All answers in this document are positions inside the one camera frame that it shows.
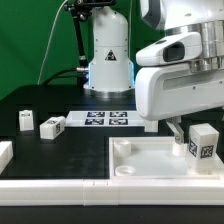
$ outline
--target metal bracket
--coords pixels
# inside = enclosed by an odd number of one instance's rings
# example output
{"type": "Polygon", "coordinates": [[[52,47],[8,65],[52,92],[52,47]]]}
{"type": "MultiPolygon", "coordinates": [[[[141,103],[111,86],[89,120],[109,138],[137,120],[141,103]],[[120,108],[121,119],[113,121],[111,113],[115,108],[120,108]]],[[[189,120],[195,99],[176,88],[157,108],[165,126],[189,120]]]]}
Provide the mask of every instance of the metal bracket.
{"type": "Polygon", "coordinates": [[[166,119],[167,125],[174,133],[175,142],[179,145],[184,144],[184,131],[180,127],[181,117],[173,117],[166,119]]]}

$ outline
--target white block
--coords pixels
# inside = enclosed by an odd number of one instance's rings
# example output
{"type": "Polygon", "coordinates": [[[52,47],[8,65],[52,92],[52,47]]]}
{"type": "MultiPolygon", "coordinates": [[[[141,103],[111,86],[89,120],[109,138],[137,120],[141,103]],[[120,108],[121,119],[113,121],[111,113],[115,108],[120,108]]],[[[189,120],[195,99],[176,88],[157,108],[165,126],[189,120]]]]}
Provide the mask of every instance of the white block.
{"type": "Polygon", "coordinates": [[[52,117],[40,125],[42,139],[55,139],[65,130],[65,117],[52,117]]]}
{"type": "Polygon", "coordinates": [[[172,153],[174,156],[185,156],[187,151],[188,144],[177,144],[173,142],[172,153]]]}
{"type": "Polygon", "coordinates": [[[209,124],[190,127],[190,142],[186,162],[196,172],[209,171],[214,166],[219,133],[209,124]]]}
{"type": "Polygon", "coordinates": [[[159,122],[158,121],[147,121],[144,120],[144,125],[145,125],[145,132],[158,132],[158,126],[159,122]]]}
{"type": "Polygon", "coordinates": [[[24,110],[19,112],[19,126],[20,131],[34,130],[32,110],[24,110]]]}
{"type": "Polygon", "coordinates": [[[114,155],[124,158],[131,155],[131,142],[125,139],[114,142],[114,155]]]}
{"type": "Polygon", "coordinates": [[[0,174],[13,157],[12,142],[0,143],[0,174]]]}

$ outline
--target white box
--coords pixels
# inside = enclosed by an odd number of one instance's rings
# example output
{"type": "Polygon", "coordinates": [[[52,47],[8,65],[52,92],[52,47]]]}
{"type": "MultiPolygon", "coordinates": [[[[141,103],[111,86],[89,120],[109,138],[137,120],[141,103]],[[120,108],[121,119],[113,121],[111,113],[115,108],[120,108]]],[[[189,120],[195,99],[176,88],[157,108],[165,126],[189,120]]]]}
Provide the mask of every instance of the white box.
{"type": "Polygon", "coordinates": [[[209,171],[214,166],[214,158],[219,132],[209,124],[190,127],[189,147],[186,162],[196,172],[209,171]]]}
{"type": "Polygon", "coordinates": [[[0,142],[0,174],[13,157],[12,142],[0,142]]]}
{"type": "Polygon", "coordinates": [[[65,117],[52,117],[40,125],[42,139],[55,139],[65,130],[65,117]]]}
{"type": "Polygon", "coordinates": [[[19,126],[20,131],[34,130],[32,110],[24,110],[19,112],[19,126]]]}

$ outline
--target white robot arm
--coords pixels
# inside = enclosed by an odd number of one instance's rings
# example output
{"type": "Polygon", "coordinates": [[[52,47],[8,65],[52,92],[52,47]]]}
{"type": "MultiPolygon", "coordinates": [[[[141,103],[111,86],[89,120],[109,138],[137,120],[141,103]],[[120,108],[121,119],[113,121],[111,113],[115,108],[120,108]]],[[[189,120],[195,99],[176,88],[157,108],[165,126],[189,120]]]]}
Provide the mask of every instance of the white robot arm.
{"type": "Polygon", "coordinates": [[[140,0],[143,20],[165,38],[137,53],[136,105],[161,120],[224,105],[224,2],[140,0]]]}

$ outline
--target black table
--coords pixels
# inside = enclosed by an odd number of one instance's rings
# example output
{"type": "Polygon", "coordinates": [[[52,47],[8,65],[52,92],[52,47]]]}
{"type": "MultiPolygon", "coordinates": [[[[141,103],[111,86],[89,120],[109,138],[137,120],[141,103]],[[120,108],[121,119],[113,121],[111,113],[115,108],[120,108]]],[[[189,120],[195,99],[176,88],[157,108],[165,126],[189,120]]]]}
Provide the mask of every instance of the black table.
{"type": "MultiPolygon", "coordinates": [[[[165,121],[159,133],[143,127],[66,128],[53,141],[41,140],[39,125],[53,116],[75,111],[135,110],[134,97],[105,100],[85,96],[75,86],[24,86],[0,102],[0,141],[13,142],[14,158],[0,175],[8,179],[108,179],[109,137],[172,136],[165,121]],[[19,131],[19,111],[33,110],[35,130],[19,131]]],[[[220,133],[221,108],[183,116],[182,127],[210,123],[220,133]]],[[[223,223],[224,207],[217,206],[56,206],[1,207],[2,223],[223,223]]]]}

